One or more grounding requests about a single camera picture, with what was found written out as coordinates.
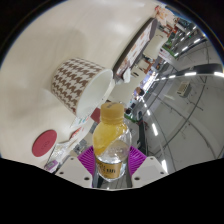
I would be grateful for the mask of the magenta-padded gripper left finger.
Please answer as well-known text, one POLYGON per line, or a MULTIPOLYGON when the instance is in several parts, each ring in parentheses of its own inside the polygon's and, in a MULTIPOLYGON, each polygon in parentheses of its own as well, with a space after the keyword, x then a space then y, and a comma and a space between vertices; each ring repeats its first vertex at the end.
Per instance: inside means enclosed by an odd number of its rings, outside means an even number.
POLYGON ((77 157, 68 157, 56 172, 56 175, 81 187, 91 188, 93 186, 95 168, 93 148, 89 147, 77 157))

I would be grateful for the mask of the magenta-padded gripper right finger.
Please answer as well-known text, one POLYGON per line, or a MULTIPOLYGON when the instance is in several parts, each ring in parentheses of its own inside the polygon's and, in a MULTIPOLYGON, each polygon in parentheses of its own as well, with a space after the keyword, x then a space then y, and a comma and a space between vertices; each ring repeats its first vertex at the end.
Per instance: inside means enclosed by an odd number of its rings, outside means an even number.
POLYGON ((134 147, 130 148, 128 171, 133 187, 143 187, 168 175, 154 156, 147 157, 134 147))

